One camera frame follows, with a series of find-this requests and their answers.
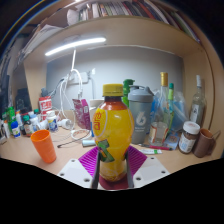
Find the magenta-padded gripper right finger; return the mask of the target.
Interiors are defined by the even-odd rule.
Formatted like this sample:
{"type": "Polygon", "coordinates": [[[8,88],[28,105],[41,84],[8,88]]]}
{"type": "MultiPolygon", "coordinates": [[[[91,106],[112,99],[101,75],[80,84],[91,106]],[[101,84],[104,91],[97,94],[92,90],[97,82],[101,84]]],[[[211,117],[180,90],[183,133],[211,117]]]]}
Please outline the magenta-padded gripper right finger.
{"type": "Polygon", "coordinates": [[[126,161],[129,188],[140,188],[169,175],[168,170],[154,155],[147,157],[133,146],[126,152],[126,161]]]}

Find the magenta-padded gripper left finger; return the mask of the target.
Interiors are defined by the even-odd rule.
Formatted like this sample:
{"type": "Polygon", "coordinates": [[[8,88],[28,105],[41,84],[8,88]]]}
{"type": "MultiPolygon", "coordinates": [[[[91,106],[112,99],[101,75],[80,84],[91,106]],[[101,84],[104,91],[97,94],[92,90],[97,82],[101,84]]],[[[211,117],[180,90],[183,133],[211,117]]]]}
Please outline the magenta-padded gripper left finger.
{"type": "Polygon", "coordinates": [[[96,147],[89,150],[79,159],[70,159],[58,176],[83,188],[99,187],[100,158],[96,147]]]}

